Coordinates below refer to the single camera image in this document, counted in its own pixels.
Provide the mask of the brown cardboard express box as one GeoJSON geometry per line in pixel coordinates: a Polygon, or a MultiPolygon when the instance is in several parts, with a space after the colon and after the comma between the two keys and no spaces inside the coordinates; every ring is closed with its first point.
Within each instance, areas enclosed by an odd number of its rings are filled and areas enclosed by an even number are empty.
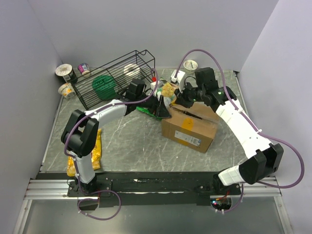
{"type": "Polygon", "coordinates": [[[173,105],[170,118],[161,120],[162,135],[181,145],[205,153],[217,133],[220,117],[200,102],[191,108],[173,105]]]}

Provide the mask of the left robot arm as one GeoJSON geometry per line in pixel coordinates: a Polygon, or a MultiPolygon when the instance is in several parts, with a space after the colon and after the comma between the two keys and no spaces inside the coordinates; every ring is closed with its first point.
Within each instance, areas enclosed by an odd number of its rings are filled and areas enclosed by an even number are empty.
{"type": "Polygon", "coordinates": [[[98,129],[105,124],[126,116],[137,107],[146,108],[150,114],[159,118],[170,118],[171,114],[165,106],[164,97],[144,93],[146,84],[140,79],[133,79],[121,100],[113,99],[108,104],[91,111],[72,112],[61,135],[64,152],[74,160],[75,177],[79,190],[86,196],[97,190],[97,177],[92,167],[92,156],[96,145],[98,129]]]}

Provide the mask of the green Chuba cassava chips bag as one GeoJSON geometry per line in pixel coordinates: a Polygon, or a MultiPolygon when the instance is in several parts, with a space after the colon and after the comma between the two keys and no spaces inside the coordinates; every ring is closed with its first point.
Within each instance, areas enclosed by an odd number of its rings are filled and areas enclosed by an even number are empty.
{"type": "Polygon", "coordinates": [[[161,82],[154,92],[154,97],[148,99],[149,102],[146,105],[142,103],[136,109],[158,119],[171,118],[169,108],[176,100],[174,91],[177,86],[165,80],[161,82]]]}

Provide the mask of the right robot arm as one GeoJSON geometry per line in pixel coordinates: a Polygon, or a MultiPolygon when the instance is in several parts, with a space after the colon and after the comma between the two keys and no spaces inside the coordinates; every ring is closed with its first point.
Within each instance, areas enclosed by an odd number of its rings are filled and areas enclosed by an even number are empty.
{"type": "Polygon", "coordinates": [[[241,144],[247,160],[220,171],[215,175],[213,189],[224,194],[230,185],[254,184],[275,173],[284,150],[280,144],[272,144],[260,136],[260,131],[251,126],[251,120],[244,112],[236,95],[229,87],[220,87],[212,68],[195,71],[196,87],[186,81],[185,72],[174,72],[171,80],[178,83],[175,103],[191,108],[195,102],[204,102],[228,125],[241,144]]]}

